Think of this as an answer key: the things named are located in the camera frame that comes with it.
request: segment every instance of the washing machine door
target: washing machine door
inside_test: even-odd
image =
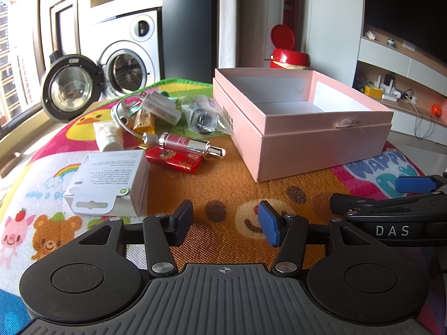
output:
[[[80,54],[65,55],[46,71],[41,81],[41,103],[46,114],[69,122],[82,114],[101,95],[101,69]]]
[[[103,69],[104,94],[108,99],[150,86],[159,75],[147,51],[126,40],[107,47],[99,59],[99,65]]]

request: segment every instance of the blue gripper pad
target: blue gripper pad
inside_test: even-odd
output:
[[[399,176],[396,179],[398,192],[425,194],[436,189],[436,183],[427,176]]]
[[[267,207],[262,201],[259,203],[258,221],[262,231],[264,232],[265,238],[269,242],[269,245],[272,247],[278,247],[281,245],[281,234],[279,231],[279,220],[281,218],[276,212],[272,212],[270,209],[271,207],[269,207]]]

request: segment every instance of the cartoon bear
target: cartoon bear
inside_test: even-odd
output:
[[[46,215],[39,216],[34,222],[36,232],[33,236],[33,248],[36,254],[31,259],[39,260],[71,241],[81,225],[81,218],[75,216],[65,220],[62,212],[56,213],[50,219]]]

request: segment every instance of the floor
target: floor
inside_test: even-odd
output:
[[[425,175],[442,175],[447,169],[447,146],[391,131],[388,141],[404,153]]]

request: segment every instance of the cartoon pig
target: cartoon pig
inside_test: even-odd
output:
[[[2,248],[0,249],[0,266],[5,263],[6,269],[11,268],[13,255],[17,256],[17,247],[25,241],[26,232],[33,222],[34,215],[25,219],[26,211],[22,209],[16,214],[15,220],[6,219],[4,231],[1,236]]]

